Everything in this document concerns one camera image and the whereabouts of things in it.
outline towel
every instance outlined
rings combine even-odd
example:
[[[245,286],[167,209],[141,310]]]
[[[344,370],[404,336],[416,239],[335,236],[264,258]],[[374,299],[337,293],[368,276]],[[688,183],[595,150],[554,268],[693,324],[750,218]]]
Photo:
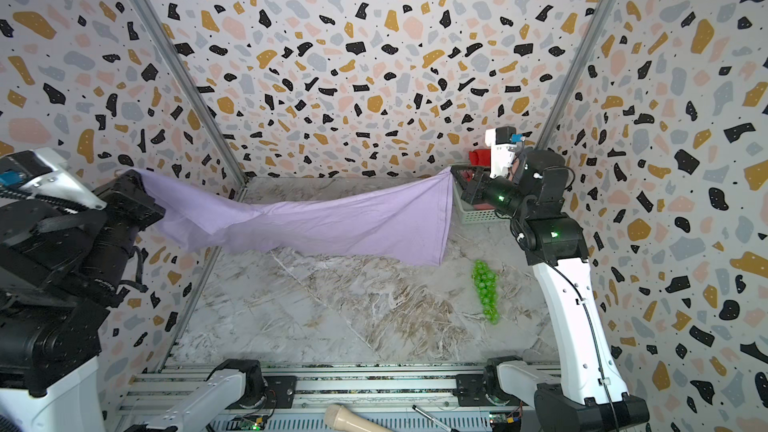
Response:
[[[165,207],[156,227],[187,251],[214,245],[232,253],[292,247],[306,255],[379,255],[410,265],[440,265],[446,251],[450,168],[357,196],[269,205],[243,204],[135,170],[147,193]]]

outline cloth fold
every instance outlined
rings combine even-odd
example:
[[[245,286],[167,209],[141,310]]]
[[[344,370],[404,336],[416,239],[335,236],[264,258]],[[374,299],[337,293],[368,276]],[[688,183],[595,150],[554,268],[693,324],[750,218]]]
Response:
[[[159,230],[187,251],[292,247],[302,254],[380,255],[411,265],[440,265],[452,210],[450,168],[433,177],[329,201],[243,204],[176,178],[136,168],[165,207]]]

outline lavender fabric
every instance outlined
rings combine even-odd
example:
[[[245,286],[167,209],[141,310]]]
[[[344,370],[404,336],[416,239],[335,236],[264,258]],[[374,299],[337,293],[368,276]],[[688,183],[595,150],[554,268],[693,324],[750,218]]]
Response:
[[[165,207],[159,230],[188,251],[292,247],[302,254],[369,254],[411,265],[440,265],[451,220],[452,176],[434,177],[329,201],[250,205],[176,178],[136,169]]]

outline red object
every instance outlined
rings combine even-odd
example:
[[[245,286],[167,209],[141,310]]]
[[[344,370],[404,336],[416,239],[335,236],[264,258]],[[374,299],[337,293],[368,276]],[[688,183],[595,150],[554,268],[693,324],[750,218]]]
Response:
[[[469,163],[474,166],[491,166],[491,149],[475,149],[469,151]]]

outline plastic basket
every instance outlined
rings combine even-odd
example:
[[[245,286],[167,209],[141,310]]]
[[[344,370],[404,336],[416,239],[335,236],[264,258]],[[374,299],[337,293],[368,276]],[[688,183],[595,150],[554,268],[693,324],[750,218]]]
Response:
[[[462,200],[462,191],[456,183],[456,178],[453,179],[453,207],[456,209],[458,218],[461,220],[462,224],[502,222],[508,220],[506,218],[496,217],[494,208],[488,210],[475,210],[474,207],[464,202]]]

